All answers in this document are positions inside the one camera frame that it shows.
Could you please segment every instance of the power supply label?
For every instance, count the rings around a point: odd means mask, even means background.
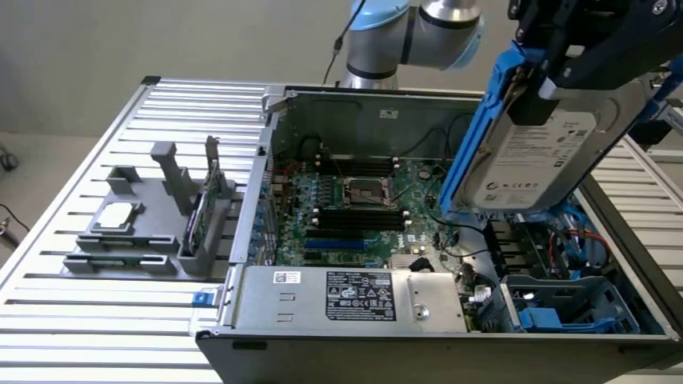
[[[485,209],[527,209],[558,178],[595,129],[589,112],[558,111],[545,126],[513,126],[474,195]]]
[[[326,315],[330,320],[395,322],[392,274],[328,272]]]

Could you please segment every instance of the white label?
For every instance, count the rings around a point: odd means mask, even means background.
[[[531,208],[594,128],[591,113],[563,111],[545,126],[513,126],[475,193],[475,204],[485,209]]]
[[[474,287],[474,301],[483,302],[491,296],[490,286],[475,286]]]
[[[299,284],[302,282],[302,272],[299,270],[287,270],[274,273],[275,284]]]
[[[380,110],[380,118],[398,118],[398,110]]]

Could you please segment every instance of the floor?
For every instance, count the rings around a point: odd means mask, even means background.
[[[19,168],[0,170],[0,203],[32,227],[72,176],[99,138],[46,134],[4,134],[0,142],[19,158]],[[18,223],[10,229],[19,238],[26,231]],[[0,266],[12,251],[0,246]]]

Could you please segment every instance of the circuit board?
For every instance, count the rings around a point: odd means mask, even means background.
[[[280,192],[276,264],[383,268],[392,267],[392,260],[396,262],[402,257],[415,260],[438,256],[438,246],[450,235],[426,211],[425,194],[434,182],[431,174],[426,177],[429,168],[422,162],[406,161],[387,177],[368,178],[320,175],[308,164],[290,167],[290,174],[276,179],[280,185],[275,188]],[[427,203],[433,208],[434,204],[435,199]],[[407,214],[410,225],[403,230],[363,230],[358,249],[312,252],[307,232],[316,228],[315,212],[320,209],[398,211]]]
[[[218,162],[212,163],[211,171],[206,177],[204,193],[199,203],[199,208],[195,210],[195,217],[192,217],[192,228],[190,231],[190,251],[200,248],[204,242],[206,231],[210,227],[211,213],[214,212],[214,205],[216,204],[218,195],[220,193],[222,170]]]

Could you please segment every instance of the motherboard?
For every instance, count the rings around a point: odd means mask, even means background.
[[[443,270],[457,236],[427,210],[438,209],[431,187],[445,174],[442,165],[412,160],[291,162],[272,185],[276,264],[407,268],[427,258]]]

